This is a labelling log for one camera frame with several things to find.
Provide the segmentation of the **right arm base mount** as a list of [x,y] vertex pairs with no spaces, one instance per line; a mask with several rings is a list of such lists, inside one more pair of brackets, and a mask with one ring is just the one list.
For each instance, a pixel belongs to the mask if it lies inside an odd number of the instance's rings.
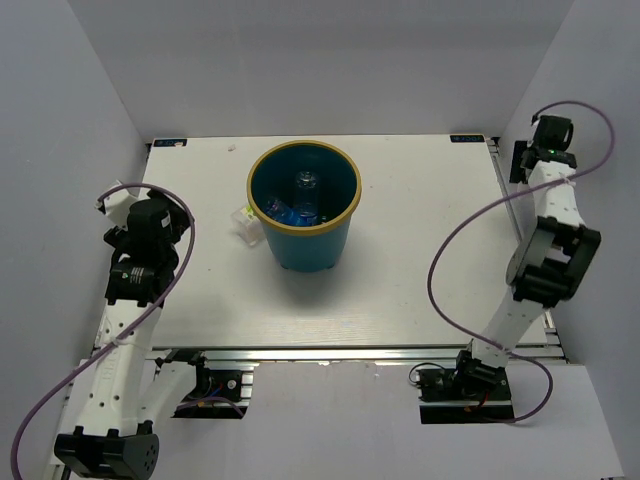
[[414,366],[409,384],[419,390],[424,425],[510,423],[515,419],[511,389],[503,369],[486,381],[433,362]]

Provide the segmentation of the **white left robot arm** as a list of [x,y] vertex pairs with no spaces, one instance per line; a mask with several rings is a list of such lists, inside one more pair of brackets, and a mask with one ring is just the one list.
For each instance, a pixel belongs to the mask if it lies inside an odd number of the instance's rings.
[[153,331],[165,299],[186,266],[176,245],[191,229],[187,209],[160,188],[144,197],[112,190],[98,201],[114,224],[105,242],[114,252],[105,292],[99,351],[85,404],[69,433],[57,435],[54,455],[83,478],[148,479],[159,456],[159,419],[182,391],[199,399],[211,374],[198,365],[172,367],[140,402],[139,388]]

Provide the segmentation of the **small clear blue label bottle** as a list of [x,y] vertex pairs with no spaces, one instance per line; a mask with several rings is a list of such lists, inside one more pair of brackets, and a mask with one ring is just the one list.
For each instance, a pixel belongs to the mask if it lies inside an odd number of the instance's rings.
[[319,212],[320,179],[311,171],[300,171],[294,180],[293,208],[309,224],[316,225]]

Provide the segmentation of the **large blue label water bottle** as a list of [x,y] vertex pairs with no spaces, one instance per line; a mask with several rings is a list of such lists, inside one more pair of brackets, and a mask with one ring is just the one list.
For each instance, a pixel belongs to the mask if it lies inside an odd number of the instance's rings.
[[306,227],[306,220],[292,207],[275,196],[267,198],[263,211],[272,220],[293,227]]

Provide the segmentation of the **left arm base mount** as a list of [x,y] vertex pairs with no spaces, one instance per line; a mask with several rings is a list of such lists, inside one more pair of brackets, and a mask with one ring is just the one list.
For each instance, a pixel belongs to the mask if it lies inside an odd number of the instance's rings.
[[180,419],[240,419],[246,413],[253,384],[253,370],[226,361],[211,360],[202,350],[172,349],[156,358],[157,370],[178,362],[190,365],[194,388],[180,402],[173,417]]

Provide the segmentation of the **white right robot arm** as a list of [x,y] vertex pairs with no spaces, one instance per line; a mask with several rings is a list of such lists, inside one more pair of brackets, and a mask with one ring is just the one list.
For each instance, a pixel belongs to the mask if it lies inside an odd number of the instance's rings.
[[574,125],[565,117],[536,116],[522,151],[521,183],[534,187],[535,222],[506,271],[507,291],[479,339],[458,355],[453,390],[472,399],[501,381],[509,352],[542,314],[576,293],[601,243],[579,213],[574,183],[577,161],[568,151]]

